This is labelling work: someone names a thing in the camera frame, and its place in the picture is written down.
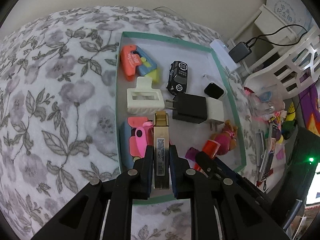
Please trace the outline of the metal scissors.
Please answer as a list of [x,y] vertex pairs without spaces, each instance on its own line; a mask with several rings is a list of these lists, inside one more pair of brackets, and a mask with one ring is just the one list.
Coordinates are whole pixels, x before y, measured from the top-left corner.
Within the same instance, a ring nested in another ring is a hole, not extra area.
[[264,154],[266,150],[265,133],[263,130],[258,129],[255,133],[256,136],[256,162],[257,167],[261,168],[263,164]]

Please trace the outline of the black power adapter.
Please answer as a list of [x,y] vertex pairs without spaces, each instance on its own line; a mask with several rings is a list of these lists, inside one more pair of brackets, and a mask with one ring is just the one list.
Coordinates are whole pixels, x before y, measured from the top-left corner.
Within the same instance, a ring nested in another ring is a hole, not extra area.
[[207,120],[207,103],[204,96],[178,93],[165,101],[165,107],[172,110],[175,120],[201,124]]

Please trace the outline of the white power adapter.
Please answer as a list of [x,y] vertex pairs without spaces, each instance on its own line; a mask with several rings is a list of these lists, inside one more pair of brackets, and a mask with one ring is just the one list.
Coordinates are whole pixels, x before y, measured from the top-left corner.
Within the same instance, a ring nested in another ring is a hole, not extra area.
[[207,97],[207,120],[210,130],[217,131],[217,127],[225,122],[223,102],[214,98]]

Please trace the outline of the black toy car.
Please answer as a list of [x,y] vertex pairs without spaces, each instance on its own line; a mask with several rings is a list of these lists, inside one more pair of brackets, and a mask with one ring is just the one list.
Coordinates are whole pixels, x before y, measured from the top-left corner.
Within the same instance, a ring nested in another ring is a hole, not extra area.
[[174,61],[170,65],[166,89],[171,95],[185,93],[188,82],[188,65],[182,61]]

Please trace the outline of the floral grey white blanket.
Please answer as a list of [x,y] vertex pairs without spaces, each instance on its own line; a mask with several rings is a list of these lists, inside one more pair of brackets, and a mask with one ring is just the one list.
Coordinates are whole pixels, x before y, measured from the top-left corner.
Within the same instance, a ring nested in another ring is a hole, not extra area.
[[120,38],[208,46],[219,34],[137,7],[55,12],[1,39],[1,213],[31,239],[90,179],[119,174],[114,110]]

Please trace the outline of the coral blue green toy knife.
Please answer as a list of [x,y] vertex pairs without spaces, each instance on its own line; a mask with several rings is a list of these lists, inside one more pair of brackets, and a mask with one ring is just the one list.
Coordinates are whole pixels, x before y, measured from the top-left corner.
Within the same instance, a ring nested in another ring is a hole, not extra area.
[[133,168],[134,161],[141,158],[137,150],[135,139],[135,131],[139,117],[148,118],[146,116],[128,117],[127,120],[121,124],[119,129],[121,161],[127,169]]

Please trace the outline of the red capped glue bottle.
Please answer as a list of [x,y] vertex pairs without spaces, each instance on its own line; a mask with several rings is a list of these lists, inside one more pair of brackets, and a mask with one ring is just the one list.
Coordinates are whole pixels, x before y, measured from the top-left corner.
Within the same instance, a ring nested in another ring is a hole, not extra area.
[[218,150],[220,148],[220,144],[214,140],[207,140],[205,145],[202,148],[202,151],[210,157],[210,159],[214,159]]

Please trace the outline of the pink puppy toy figure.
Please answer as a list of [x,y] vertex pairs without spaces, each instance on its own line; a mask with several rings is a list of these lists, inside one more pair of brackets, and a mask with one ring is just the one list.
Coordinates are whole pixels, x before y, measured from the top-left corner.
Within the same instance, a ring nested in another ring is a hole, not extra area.
[[225,155],[237,146],[238,127],[233,126],[230,120],[226,120],[221,133],[214,133],[210,139],[220,144],[217,155]]

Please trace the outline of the pink kids watch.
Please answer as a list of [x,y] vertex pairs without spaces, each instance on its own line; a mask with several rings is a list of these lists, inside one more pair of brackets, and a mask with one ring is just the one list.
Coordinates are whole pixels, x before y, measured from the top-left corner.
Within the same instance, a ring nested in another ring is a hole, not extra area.
[[153,122],[148,118],[139,117],[135,131],[136,146],[141,158],[144,158],[146,147],[153,145]]

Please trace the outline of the orange blue toy knife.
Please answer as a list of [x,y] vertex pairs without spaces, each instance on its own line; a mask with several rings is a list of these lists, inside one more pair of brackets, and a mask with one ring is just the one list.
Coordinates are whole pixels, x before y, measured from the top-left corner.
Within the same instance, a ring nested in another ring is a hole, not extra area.
[[154,83],[159,83],[157,63],[137,45],[129,44],[122,47],[120,65],[127,81],[133,81],[138,75],[150,77]]

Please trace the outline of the teal rimmed white tray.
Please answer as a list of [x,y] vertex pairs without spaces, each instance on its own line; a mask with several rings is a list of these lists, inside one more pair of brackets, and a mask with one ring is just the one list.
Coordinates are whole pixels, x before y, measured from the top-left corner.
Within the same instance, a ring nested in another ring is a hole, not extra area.
[[125,168],[155,147],[152,193],[136,205],[174,199],[165,149],[190,148],[220,158],[234,171],[246,166],[243,121],[215,49],[167,36],[121,35],[116,83],[118,154]]

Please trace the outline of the clear plastic bag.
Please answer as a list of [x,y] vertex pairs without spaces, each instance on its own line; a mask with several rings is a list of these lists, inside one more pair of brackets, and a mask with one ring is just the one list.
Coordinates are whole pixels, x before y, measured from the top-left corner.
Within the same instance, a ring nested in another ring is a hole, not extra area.
[[251,113],[254,117],[262,118],[285,109],[283,97],[278,91],[277,85],[252,90],[245,87]]

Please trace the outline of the white power strip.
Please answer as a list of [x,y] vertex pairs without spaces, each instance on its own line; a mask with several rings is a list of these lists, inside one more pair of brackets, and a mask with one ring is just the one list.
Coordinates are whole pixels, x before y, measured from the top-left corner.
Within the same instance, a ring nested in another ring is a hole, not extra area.
[[240,66],[229,56],[228,47],[220,39],[213,40],[210,43],[210,47],[216,52],[219,60],[230,72],[234,72]]

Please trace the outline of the gold rectangular lighter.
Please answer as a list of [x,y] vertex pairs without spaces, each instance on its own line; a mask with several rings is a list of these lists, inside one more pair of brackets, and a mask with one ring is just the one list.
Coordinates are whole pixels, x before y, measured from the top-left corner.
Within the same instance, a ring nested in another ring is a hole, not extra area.
[[157,111],[153,121],[154,188],[169,189],[169,118],[166,111]]

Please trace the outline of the white lattice basket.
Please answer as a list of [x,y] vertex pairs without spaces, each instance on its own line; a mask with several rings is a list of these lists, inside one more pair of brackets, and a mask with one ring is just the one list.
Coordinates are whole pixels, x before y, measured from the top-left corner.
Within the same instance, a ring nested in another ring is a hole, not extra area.
[[254,92],[275,86],[283,99],[290,99],[314,84],[319,78],[319,27],[314,26],[301,41],[268,67],[244,81]]

